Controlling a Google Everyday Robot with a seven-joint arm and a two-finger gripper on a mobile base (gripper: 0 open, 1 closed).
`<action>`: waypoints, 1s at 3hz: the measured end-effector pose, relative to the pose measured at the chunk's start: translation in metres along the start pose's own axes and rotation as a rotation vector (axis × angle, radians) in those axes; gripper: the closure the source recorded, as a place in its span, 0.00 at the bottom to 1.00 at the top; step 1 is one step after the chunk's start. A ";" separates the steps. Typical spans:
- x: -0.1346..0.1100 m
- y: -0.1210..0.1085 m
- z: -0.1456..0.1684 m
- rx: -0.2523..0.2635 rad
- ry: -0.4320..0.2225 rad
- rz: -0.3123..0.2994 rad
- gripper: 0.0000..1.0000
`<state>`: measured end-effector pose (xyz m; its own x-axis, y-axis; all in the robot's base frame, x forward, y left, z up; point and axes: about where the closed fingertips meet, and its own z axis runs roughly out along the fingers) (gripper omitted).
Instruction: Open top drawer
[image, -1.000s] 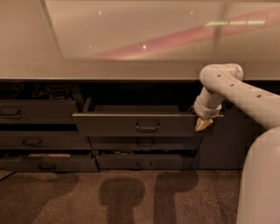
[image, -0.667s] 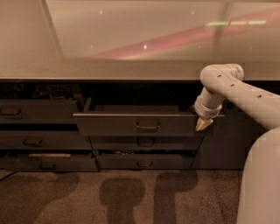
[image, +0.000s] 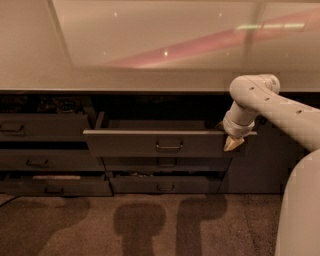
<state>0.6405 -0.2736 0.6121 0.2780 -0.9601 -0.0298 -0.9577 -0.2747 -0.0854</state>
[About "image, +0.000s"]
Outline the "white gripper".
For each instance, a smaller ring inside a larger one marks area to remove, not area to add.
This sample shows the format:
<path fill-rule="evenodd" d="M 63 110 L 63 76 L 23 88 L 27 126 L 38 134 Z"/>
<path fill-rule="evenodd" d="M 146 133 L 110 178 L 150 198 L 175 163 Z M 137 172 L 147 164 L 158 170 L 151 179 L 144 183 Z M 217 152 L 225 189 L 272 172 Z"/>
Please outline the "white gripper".
<path fill-rule="evenodd" d="M 232 151 L 244 143 L 244 139 L 240 137 L 246 137 L 250 134 L 255 122 L 251 122 L 249 125 L 239 125 L 231 119 L 230 112 L 227 112 L 223 118 L 223 122 L 220 121 L 215 126 L 215 129 L 224 131 L 229 135 L 226 138 L 226 142 L 223 150 L 225 152 Z"/>

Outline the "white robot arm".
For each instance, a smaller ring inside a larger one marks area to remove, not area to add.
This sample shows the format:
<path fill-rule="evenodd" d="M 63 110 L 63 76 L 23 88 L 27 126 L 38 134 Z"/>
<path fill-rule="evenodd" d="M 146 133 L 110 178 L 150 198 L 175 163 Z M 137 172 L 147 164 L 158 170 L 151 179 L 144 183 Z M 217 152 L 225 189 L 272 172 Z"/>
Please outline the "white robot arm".
<path fill-rule="evenodd" d="M 271 74 L 243 75 L 229 87 L 233 99 L 222 126 L 224 150 L 244 142 L 261 115 L 309 151 L 291 172 L 283 195 L 275 256 L 320 256 L 320 110 L 279 95 Z"/>

